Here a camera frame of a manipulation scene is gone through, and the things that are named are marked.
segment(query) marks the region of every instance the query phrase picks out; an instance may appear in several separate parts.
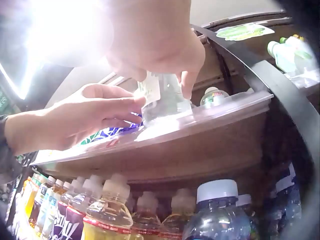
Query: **clear plastic bottle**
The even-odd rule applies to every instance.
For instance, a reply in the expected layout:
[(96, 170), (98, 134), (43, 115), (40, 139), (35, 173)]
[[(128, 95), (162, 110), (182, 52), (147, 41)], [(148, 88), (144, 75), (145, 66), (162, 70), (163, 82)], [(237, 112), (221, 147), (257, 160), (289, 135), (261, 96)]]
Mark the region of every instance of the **clear plastic bottle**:
[(128, 208), (129, 212), (133, 213), (133, 208), (136, 205), (135, 199), (132, 197), (132, 193), (130, 193), (128, 201), (125, 203), (126, 207)]
[(204, 183), (197, 190), (197, 214), (185, 226), (183, 240), (247, 240), (250, 222), (236, 207), (237, 183), (231, 179)]
[(40, 236), (42, 233), (47, 213), (49, 213), (50, 209), (52, 208), (51, 205), (55, 206), (55, 204), (58, 203), (57, 198), (60, 198), (60, 194), (58, 194), (58, 192), (62, 189), (62, 186), (63, 182), (57, 179), (54, 186), (48, 188), (45, 194), (35, 226), (35, 231), (38, 236)]
[(44, 225), (41, 233), (41, 240), (49, 239), (53, 229), (53, 225), (54, 225), (54, 216), (56, 213), (58, 202), (60, 201), (61, 195), (67, 192), (69, 187), (70, 187), (70, 183), (64, 182), (62, 188), (58, 188), (58, 191), (54, 193), (48, 212), (45, 216), (45, 221), (44, 221)]
[(216, 87), (209, 87), (205, 91), (204, 96), (200, 101), (200, 105), (218, 106), (227, 102), (228, 99), (226, 99), (226, 97), (229, 97), (229, 94), (225, 91), (219, 90)]
[(66, 210), (66, 220), (62, 230), (62, 239), (81, 239), (83, 230), (83, 218), (85, 212), (92, 203), (97, 201), (102, 192), (102, 185), (93, 179), (86, 179), (80, 194), (69, 201)]
[(105, 181), (101, 199), (87, 209), (82, 240), (129, 240), (133, 221), (125, 206), (130, 193), (126, 183), (116, 173)]
[(179, 189), (172, 198), (172, 213), (163, 222), (163, 230), (160, 234), (162, 239), (181, 239), (183, 229), (193, 216), (196, 208), (196, 198), (191, 195), (189, 189)]
[(82, 192), (82, 184), (77, 180), (72, 180), (69, 190), (62, 194), (54, 217), (54, 225), (52, 230), (52, 239), (62, 238), (62, 229), (66, 219), (66, 211), (69, 201)]
[(278, 181), (276, 190), (276, 206), (281, 211), (278, 232), (281, 233), (285, 227), (294, 227), (294, 221), (301, 218), (301, 200), (299, 187), (291, 175)]
[(243, 211), (247, 214), (250, 220), (251, 233), (250, 240), (259, 240), (260, 235), (258, 231), (259, 221), (256, 212), (252, 208), (252, 201), (250, 194), (243, 194), (238, 196), (238, 201), (236, 202), (237, 207), (241, 207)]
[(146, 126), (161, 121), (163, 117), (191, 110), (175, 74), (147, 72), (146, 79), (138, 83), (138, 87), (147, 100), (142, 108), (143, 124)]
[(161, 222), (156, 215), (158, 200), (153, 192), (143, 192), (137, 201), (137, 212), (132, 217), (133, 226), (130, 240), (157, 240)]
[(29, 196), (29, 199), (26, 203), (26, 207), (25, 207), (25, 210), (26, 210), (26, 214), (27, 214), (27, 217), (29, 218), (30, 215), (31, 215), (31, 211), (33, 209), (33, 204), (35, 203), (35, 197), (37, 195), (37, 192), (40, 188), (40, 185), (42, 183), (46, 183), (47, 182), (47, 178), (43, 175), (40, 175), (38, 177), (37, 180), (34, 181), (34, 184), (32, 185), (32, 189), (31, 189), (31, 192), (30, 192), (30, 196)]
[(52, 176), (49, 176), (48, 180), (40, 185), (37, 195), (35, 197), (35, 203), (33, 204), (32, 211), (29, 217), (29, 224), (31, 227), (35, 227), (40, 212), (40, 207), (47, 193), (47, 190), (48, 188), (53, 187), (55, 182), (56, 179)]

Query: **bottle neck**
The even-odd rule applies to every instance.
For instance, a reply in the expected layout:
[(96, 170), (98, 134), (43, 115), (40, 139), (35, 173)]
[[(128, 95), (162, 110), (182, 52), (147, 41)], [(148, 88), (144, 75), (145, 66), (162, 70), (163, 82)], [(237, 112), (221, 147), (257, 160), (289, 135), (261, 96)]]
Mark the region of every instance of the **bottle neck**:
[(156, 214), (156, 209), (146, 206), (137, 206), (137, 212), (149, 212), (152, 214)]
[(190, 215), (194, 213), (193, 208), (186, 208), (186, 207), (173, 207), (172, 214), (181, 214), (181, 215)]
[(114, 195), (110, 192), (103, 192), (102, 193), (102, 198), (105, 198), (107, 199), (108, 201), (112, 201), (112, 202), (120, 202), (122, 204), (125, 204), (127, 199), (126, 198), (123, 198), (119, 195)]
[(197, 212), (204, 209), (224, 208), (232, 205), (236, 205), (237, 197), (222, 197), (211, 200), (205, 200), (197, 203)]

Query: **white bottle cap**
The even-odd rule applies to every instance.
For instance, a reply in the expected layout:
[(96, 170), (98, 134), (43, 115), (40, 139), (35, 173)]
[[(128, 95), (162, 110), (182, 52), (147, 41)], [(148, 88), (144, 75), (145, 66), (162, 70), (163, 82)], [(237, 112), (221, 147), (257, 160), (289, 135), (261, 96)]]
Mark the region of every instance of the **white bottle cap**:
[(56, 180), (56, 185), (59, 185), (59, 186), (63, 186), (63, 181), (61, 181), (60, 179), (57, 179)]
[(56, 179), (52, 176), (48, 177), (48, 181), (52, 182), (53, 184), (56, 182)]
[(102, 177), (98, 175), (91, 175), (89, 179), (93, 182), (99, 183), (100, 185), (102, 184)]
[(243, 194), (238, 196), (238, 201), (236, 202), (236, 206), (243, 206), (251, 204), (251, 195), (250, 194)]
[(84, 180), (85, 180), (84, 177), (81, 177), (81, 176), (77, 177), (77, 181), (78, 181), (81, 185), (83, 185)]
[(192, 196), (189, 189), (178, 189), (176, 195), (172, 198), (171, 208), (184, 208), (193, 212), (196, 208), (196, 198)]
[(124, 176), (114, 173), (110, 179), (105, 181), (102, 191), (127, 200), (130, 194), (130, 186)]
[(40, 175), (39, 176), (39, 181), (40, 181), (40, 183), (46, 183), (48, 181), (48, 179), (45, 176)]
[(292, 182), (292, 179), (293, 179), (292, 176), (287, 176), (287, 177), (282, 178), (280, 181), (278, 181), (276, 183), (277, 192), (280, 192), (290, 186), (293, 186), (294, 183)]
[(237, 183), (231, 179), (206, 182), (198, 187), (197, 203), (221, 197), (237, 197)]
[(70, 189), (71, 184), (69, 182), (64, 182), (63, 188)]
[(268, 53), (270, 54), (271, 57), (275, 58), (275, 54), (273, 52), (273, 48), (274, 46), (278, 45), (280, 43), (278, 42), (275, 42), (275, 41), (271, 41), (269, 44), (268, 44), (268, 47), (267, 47), (267, 50), (268, 50)]
[(74, 189), (81, 189), (82, 188), (82, 184), (80, 182), (78, 182), (78, 180), (75, 180), (75, 179), (72, 180), (71, 186)]
[(214, 91), (214, 90), (219, 90), (219, 89), (216, 88), (216, 87), (209, 87), (209, 88), (206, 89), (206, 91), (204, 92), (204, 94), (207, 94), (208, 92)]
[(155, 213), (158, 207), (158, 199), (156, 199), (153, 192), (145, 191), (142, 196), (138, 198), (137, 206), (145, 207)]

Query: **refrigerator shelf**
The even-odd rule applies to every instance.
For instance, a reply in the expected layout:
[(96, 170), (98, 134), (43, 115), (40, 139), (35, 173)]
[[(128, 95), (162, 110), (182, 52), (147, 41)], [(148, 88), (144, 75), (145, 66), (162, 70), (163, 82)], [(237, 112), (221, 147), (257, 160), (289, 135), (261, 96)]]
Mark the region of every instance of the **refrigerator shelf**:
[(121, 172), (131, 183), (249, 167), (261, 159), (262, 113), (268, 111), (272, 97), (266, 91), (241, 92), (222, 105), (200, 106), (164, 118), (153, 127), (66, 151), (39, 151), (32, 165), (55, 176), (98, 174), (107, 178)]

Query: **beverage cooler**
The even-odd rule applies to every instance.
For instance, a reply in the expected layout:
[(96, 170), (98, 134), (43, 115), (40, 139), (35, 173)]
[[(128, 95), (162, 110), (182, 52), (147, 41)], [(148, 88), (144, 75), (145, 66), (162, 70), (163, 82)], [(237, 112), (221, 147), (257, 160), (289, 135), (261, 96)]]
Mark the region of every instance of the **beverage cooler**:
[[(122, 240), (130, 234), (147, 240), (319, 236), (319, 69), (298, 62), (295, 54), (290, 58), (290, 50), (298, 49), (290, 37), (306, 46), (308, 40), (285, 12), (191, 27), (206, 59), (190, 108), (150, 125), (101, 130), (65, 151), (29, 155), (11, 199), (7, 225), (15, 235), (73, 240)], [(103, 82), (138, 89), (135, 80), (116, 74)], [(32, 211), (37, 211), (34, 219)], [(46, 232), (37, 222), (41, 214), (51, 221)]]

